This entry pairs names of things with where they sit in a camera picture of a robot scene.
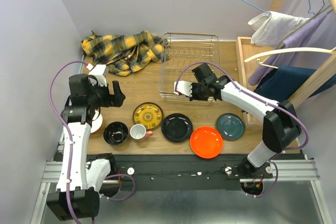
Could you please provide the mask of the wire metal dish rack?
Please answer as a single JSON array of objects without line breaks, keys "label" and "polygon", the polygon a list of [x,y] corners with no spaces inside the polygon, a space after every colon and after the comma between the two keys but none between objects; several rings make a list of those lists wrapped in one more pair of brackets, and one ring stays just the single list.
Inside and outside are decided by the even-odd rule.
[{"label": "wire metal dish rack", "polygon": [[161,57],[158,91],[161,98],[169,102],[187,102],[188,97],[174,93],[174,82],[181,71],[180,81],[196,82],[192,69],[200,61],[219,66],[219,39],[215,34],[173,33],[163,35],[163,54]]}]

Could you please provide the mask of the pink white mug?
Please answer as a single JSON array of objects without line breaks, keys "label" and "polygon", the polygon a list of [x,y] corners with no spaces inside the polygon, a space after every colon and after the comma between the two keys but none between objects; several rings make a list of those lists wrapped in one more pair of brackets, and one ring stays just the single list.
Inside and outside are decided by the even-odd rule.
[{"label": "pink white mug", "polygon": [[130,129],[130,135],[136,142],[144,142],[147,137],[153,135],[153,131],[147,131],[142,124],[135,124]]}]

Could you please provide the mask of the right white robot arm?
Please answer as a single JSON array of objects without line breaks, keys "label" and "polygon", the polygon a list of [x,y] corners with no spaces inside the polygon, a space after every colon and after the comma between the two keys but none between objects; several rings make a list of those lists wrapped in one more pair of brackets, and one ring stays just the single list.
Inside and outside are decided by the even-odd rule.
[{"label": "right white robot arm", "polygon": [[190,97],[192,100],[212,97],[229,102],[262,122],[262,140],[237,167],[240,175],[255,177],[264,163],[284,151],[301,134],[303,126],[289,101],[262,97],[227,74],[217,77],[210,65],[210,62],[202,62],[192,70],[197,82],[191,84]]}]

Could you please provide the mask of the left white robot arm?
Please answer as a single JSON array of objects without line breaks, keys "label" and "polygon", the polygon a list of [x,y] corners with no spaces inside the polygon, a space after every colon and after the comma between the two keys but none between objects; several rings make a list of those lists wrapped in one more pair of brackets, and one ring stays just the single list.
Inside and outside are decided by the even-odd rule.
[{"label": "left white robot arm", "polygon": [[125,95],[118,82],[110,94],[105,74],[76,74],[69,77],[70,102],[56,115],[64,126],[64,152],[56,192],[47,197],[47,205],[61,220],[94,218],[99,212],[99,191],[105,179],[118,169],[114,156],[99,154],[87,160],[87,146],[95,111],[102,107],[120,107]]}]

